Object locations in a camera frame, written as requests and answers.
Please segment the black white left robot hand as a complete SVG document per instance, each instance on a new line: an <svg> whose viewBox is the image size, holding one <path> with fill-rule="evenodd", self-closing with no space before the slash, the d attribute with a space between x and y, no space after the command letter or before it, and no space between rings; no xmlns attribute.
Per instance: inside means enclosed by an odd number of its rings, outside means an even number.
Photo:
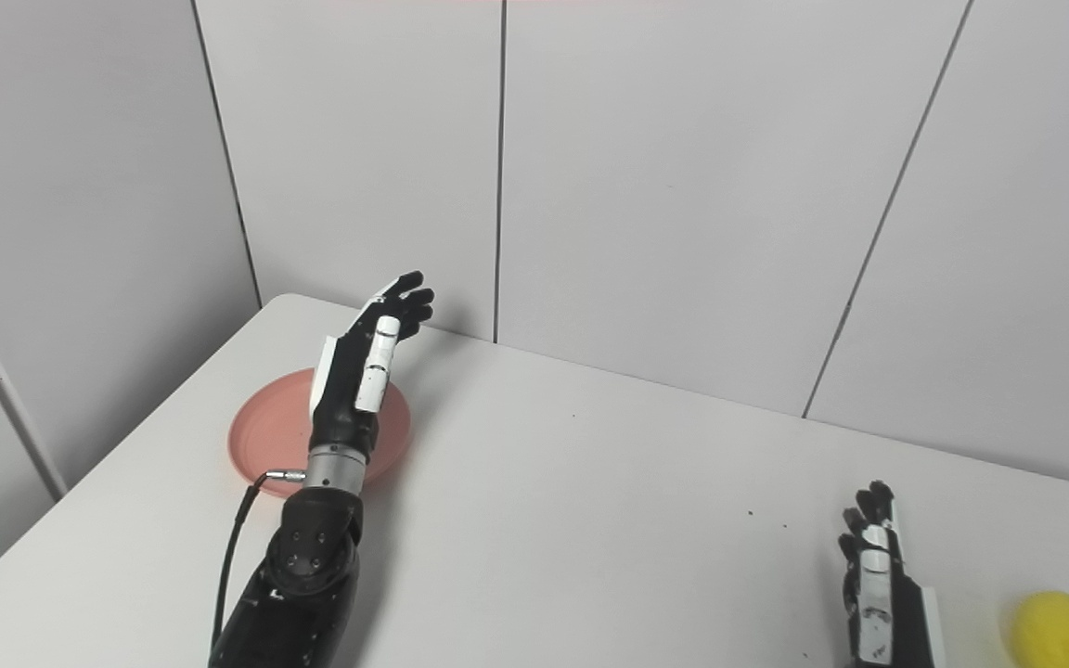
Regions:
<svg viewBox="0 0 1069 668"><path fill-rule="evenodd" d="M397 341L419 333L421 323L433 316L434 291L424 288L423 271L406 271L370 296L352 325L335 339L330 360L315 374L324 380L311 409L309 448L339 445L371 459L379 435L377 411L356 406L365 377L367 357L378 331L379 319L399 322Z"/></svg>

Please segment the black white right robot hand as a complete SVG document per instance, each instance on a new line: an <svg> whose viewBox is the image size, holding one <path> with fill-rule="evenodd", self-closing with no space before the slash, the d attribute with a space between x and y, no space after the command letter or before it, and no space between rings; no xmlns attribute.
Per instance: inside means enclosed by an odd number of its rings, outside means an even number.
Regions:
<svg viewBox="0 0 1069 668"><path fill-rule="evenodd" d="M843 519L849 667L946 667L938 596L908 574L894 491L871 482Z"/></svg>

